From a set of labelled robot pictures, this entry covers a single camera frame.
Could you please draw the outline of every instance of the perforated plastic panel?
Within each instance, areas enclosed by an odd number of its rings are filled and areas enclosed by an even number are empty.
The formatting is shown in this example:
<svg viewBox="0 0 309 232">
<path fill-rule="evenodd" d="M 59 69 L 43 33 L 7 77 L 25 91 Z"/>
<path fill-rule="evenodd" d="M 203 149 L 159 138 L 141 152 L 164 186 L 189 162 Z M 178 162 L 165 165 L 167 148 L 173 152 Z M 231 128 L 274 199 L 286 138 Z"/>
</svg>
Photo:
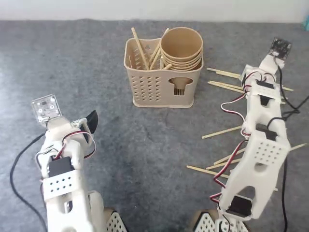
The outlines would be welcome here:
<svg viewBox="0 0 309 232">
<path fill-rule="evenodd" d="M 208 213 L 204 213 L 198 222 L 198 225 L 194 232 L 219 232 L 219 225 L 221 224 L 221 231 L 227 232 L 228 222 L 225 219 L 218 219 L 216 223 L 213 222 L 212 218 Z M 230 231 L 229 232 L 248 232 L 246 226 L 242 221 L 230 220 Z"/>
<path fill-rule="evenodd" d="M 106 232 L 126 232 L 126 227 L 119 213 L 113 212 L 106 224 Z"/>
<path fill-rule="evenodd" d="M 265 165 L 272 165 L 279 162 L 282 163 L 282 157 L 285 158 L 287 150 L 285 147 L 281 147 L 279 143 L 265 140 L 259 142 L 254 153 L 254 158 L 256 162 Z"/>
<path fill-rule="evenodd" d="M 221 230 L 223 232 L 227 232 L 228 230 L 228 221 L 226 219 L 218 219 L 216 221 L 216 225 L 220 225 L 221 223 Z M 229 232 L 238 232 L 237 230 L 237 226 L 236 226 L 236 220 L 231 220 L 229 221 L 230 223 L 230 231 Z"/>
<path fill-rule="evenodd" d="M 195 229 L 195 232 L 215 232 L 215 224 L 208 213 L 204 213 Z"/>
<path fill-rule="evenodd" d="M 82 187 L 82 176 L 79 170 L 73 170 L 43 180 L 44 199 L 61 196 Z"/>
</svg>

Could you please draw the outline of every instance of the wooden chopstick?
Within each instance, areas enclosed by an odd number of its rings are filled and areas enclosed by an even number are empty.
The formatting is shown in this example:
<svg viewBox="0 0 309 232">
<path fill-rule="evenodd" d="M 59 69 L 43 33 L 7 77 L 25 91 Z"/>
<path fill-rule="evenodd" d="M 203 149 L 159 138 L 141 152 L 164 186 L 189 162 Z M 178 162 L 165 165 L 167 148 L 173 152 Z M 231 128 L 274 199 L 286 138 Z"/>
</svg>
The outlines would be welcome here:
<svg viewBox="0 0 309 232">
<path fill-rule="evenodd" d="M 230 75 L 233 75 L 233 76 L 236 76 L 238 75 L 238 77 L 240 77 L 239 74 L 237 73 L 230 73 L 230 72 L 226 72 L 226 71 L 223 71 L 223 70 L 219 70 L 219 69 L 213 69 L 213 68 L 206 68 L 208 71 L 213 71 L 213 72 L 220 72 L 220 73 L 226 73 L 226 74 L 230 74 Z"/>
<path fill-rule="evenodd" d="M 153 61 L 153 58 L 155 58 L 156 53 L 158 52 L 159 48 L 161 45 L 161 40 L 159 40 L 158 45 L 155 47 L 153 54 L 151 55 L 150 59 L 149 59 L 149 63 L 151 63 Z"/>
<path fill-rule="evenodd" d="M 236 89 L 236 88 L 233 88 L 233 87 L 229 87 L 230 84 L 228 84 L 229 86 L 227 86 L 226 84 L 222 85 L 222 84 L 215 83 L 213 81 L 208 81 L 207 83 L 212 85 L 212 86 L 217 86 L 217 87 L 220 87 L 220 88 L 225 88 L 225 89 L 237 92 L 237 93 L 244 93 L 243 90 L 239 90 L 239 89 Z"/>
<path fill-rule="evenodd" d="M 217 84 L 217 83 L 214 83 L 214 82 L 211 82 L 211 81 L 209 81 L 208 84 L 210 84 L 210 85 L 212 85 L 212 86 L 217 86 L 217 87 L 221 87 L 221 88 L 226 88 L 226 89 L 229 89 L 229 90 L 234 91 L 234 92 L 237 92 L 237 93 L 244 93 L 243 90 L 239 90 L 239 89 L 231 88 L 231 87 L 228 87 L 228 86 L 220 85 L 220 84 Z"/>
<path fill-rule="evenodd" d="M 199 171 L 199 172 L 211 174 L 211 175 L 217 175 L 218 174 L 218 173 L 213 172 L 213 171 L 208 171 L 206 169 L 202 169 L 202 168 L 198 168 L 198 167 L 194 167 L 194 166 L 190 166 L 190 165 L 187 165 L 187 168 L 193 169 L 193 170 L 196 170 L 196 171 Z M 229 178 L 229 175 L 222 174 L 220 177 Z"/>
<path fill-rule="evenodd" d="M 147 62 L 147 60 L 146 60 L 146 57 L 145 57 L 145 55 L 144 55 L 144 52 L 143 52 L 143 49 L 142 49 L 142 47 L 141 47 L 140 40 L 139 40 L 139 38 L 138 38 L 138 36 L 137 36 L 137 33 L 136 33 L 136 31 L 135 31 L 134 28 L 131 28 L 131 30 L 132 30 L 134 39 L 135 39 L 135 41 L 136 41 L 137 47 L 138 47 L 138 49 L 139 49 L 141 59 L 143 60 L 146 69 L 149 70 L 149 64 L 148 64 L 148 62 Z"/>
<path fill-rule="evenodd" d="M 219 84 L 219 85 L 223 85 L 223 86 L 228 86 L 228 87 L 235 88 L 235 89 L 239 89 L 239 90 L 242 90 L 242 91 L 243 91 L 243 88 L 242 88 L 241 86 L 230 85 L 230 84 L 228 84 L 228 83 L 218 82 L 218 81 L 209 81 L 209 82 L 215 83 L 215 84 Z"/>
<path fill-rule="evenodd" d="M 211 134 L 207 134 L 207 135 L 202 136 L 202 139 L 207 139 L 207 138 L 210 138 L 210 137 L 213 137 L 213 136 L 219 135 L 219 134 L 224 134 L 224 133 L 227 133 L 227 132 L 230 132 L 230 131 L 239 130 L 239 129 L 241 129 L 241 126 L 238 126 L 238 127 L 233 127 L 233 128 L 230 128 L 230 129 L 226 129 L 226 130 L 218 131 L 218 132 L 211 133 Z"/>
<path fill-rule="evenodd" d="M 226 71 L 223 71 L 223 70 L 219 70 L 219 69 L 213 69 L 213 68 L 206 68 L 208 71 L 213 71 L 213 72 L 216 72 L 218 75 L 222 75 L 222 76 L 228 76 L 228 77 L 233 77 L 233 78 L 237 78 L 239 79 L 240 75 L 237 74 L 237 73 L 233 73 L 233 72 L 226 72 Z M 284 90 L 287 90 L 287 91 L 294 91 L 293 89 L 291 88 L 288 88 L 288 87 L 282 87 Z"/>
<path fill-rule="evenodd" d="M 244 152 L 245 150 L 246 150 L 246 148 L 243 148 L 243 149 L 239 150 L 239 151 L 236 153 L 236 155 L 238 155 L 238 154 Z M 213 163 L 213 165 L 217 165 L 217 164 L 219 164 L 219 163 L 221 163 L 221 162 L 223 162 L 223 161 L 225 161 L 225 160 L 228 160 L 228 159 L 230 158 L 231 155 L 228 155 L 228 156 L 226 156 L 226 157 L 224 157 L 224 158 L 222 158 L 222 159 L 216 161 L 215 163 Z"/>
<path fill-rule="evenodd" d="M 233 78 L 236 78 L 236 79 L 239 79 L 239 77 L 240 77 L 239 74 L 234 74 L 234 73 L 230 73 L 230 72 L 217 71 L 216 74 L 221 75 L 221 76 L 229 76 L 229 77 L 233 77 Z"/>
<path fill-rule="evenodd" d="M 168 64 L 166 67 L 164 67 L 163 69 L 166 70 L 166 69 L 169 69 L 171 68 L 173 65 L 172 64 Z"/>
<path fill-rule="evenodd" d="M 291 148 L 290 151 L 294 151 L 294 150 L 299 149 L 299 148 L 301 148 L 301 147 L 303 147 L 303 146 L 306 146 L 306 145 L 307 145 L 307 143 L 294 146 L 294 147 Z M 245 149 L 246 149 L 246 148 L 243 148 L 243 149 L 239 150 L 239 151 L 236 153 L 236 155 L 238 155 L 238 154 L 244 152 Z M 213 165 L 217 165 L 217 164 L 219 164 L 219 163 L 221 163 L 221 162 L 223 162 L 223 161 L 225 161 L 225 160 L 228 160 L 228 159 L 230 158 L 231 155 L 228 155 L 228 156 L 226 156 L 226 157 L 224 157 L 224 158 L 222 158 L 222 159 L 216 161 L 215 163 L 213 163 Z"/>
</svg>

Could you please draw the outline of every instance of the gray carpet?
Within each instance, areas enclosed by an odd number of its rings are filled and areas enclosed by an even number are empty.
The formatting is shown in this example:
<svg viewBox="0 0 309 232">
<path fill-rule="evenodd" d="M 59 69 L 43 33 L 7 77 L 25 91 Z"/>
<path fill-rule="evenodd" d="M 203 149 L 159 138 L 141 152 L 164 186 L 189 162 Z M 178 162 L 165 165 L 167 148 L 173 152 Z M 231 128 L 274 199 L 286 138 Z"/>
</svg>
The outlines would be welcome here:
<svg viewBox="0 0 309 232">
<path fill-rule="evenodd" d="M 293 43 L 283 70 L 287 96 L 295 104 L 308 94 L 309 33 L 297 24 L 247 24 L 92 20 L 0 22 L 0 231 L 41 231 L 36 216 L 12 193 L 9 170 L 17 153 L 43 132 L 30 101 L 54 93 L 70 120 L 99 113 L 96 155 L 85 161 L 89 189 L 120 212 L 131 232 L 185 231 L 219 187 L 212 176 L 186 169 L 211 165 L 231 153 L 242 139 L 231 132 L 207 140 L 201 136 L 237 126 L 237 116 L 219 104 L 238 94 L 207 85 L 209 79 L 238 84 L 203 69 L 190 109 L 147 109 L 132 104 L 123 66 L 125 42 L 136 28 L 140 38 L 160 37 L 166 27 L 187 26 L 204 39 L 206 66 L 240 73 L 258 66 L 275 36 Z M 246 102 L 233 105 L 246 112 Z M 309 141 L 309 104 L 287 122 L 291 145 Z M 34 155 L 43 140 L 21 158 L 17 189 L 46 216 Z M 289 155 L 286 208 L 290 232 L 308 231 L 309 147 Z M 281 180 L 254 232 L 282 231 Z"/>
</svg>

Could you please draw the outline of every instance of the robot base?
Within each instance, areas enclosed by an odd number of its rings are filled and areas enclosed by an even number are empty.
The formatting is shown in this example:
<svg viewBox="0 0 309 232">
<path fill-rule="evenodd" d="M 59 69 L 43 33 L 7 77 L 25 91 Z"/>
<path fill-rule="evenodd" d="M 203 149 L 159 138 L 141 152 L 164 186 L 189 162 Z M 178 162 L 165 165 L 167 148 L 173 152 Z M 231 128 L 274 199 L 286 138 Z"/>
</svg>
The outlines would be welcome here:
<svg viewBox="0 0 309 232">
<path fill-rule="evenodd" d="M 230 223 L 229 232 L 249 232 L 250 229 L 242 222 L 233 218 L 228 218 Z M 219 218 L 218 211 L 202 210 L 198 211 L 193 220 L 194 232 L 228 232 L 228 222 L 222 217 Z"/>
</svg>

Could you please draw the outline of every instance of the brown paper cup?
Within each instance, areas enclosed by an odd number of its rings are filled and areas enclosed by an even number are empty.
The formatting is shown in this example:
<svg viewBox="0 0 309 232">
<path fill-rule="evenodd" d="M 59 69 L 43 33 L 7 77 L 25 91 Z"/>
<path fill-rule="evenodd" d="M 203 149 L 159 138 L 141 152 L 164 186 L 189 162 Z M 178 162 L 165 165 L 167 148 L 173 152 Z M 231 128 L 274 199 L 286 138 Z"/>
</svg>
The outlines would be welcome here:
<svg viewBox="0 0 309 232">
<path fill-rule="evenodd" d="M 166 57 L 176 62 L 194 59 L 202 50 L 200 34 L 191 28 L 173 28 L 161 40 L 161 50 Z"/>
</svg>

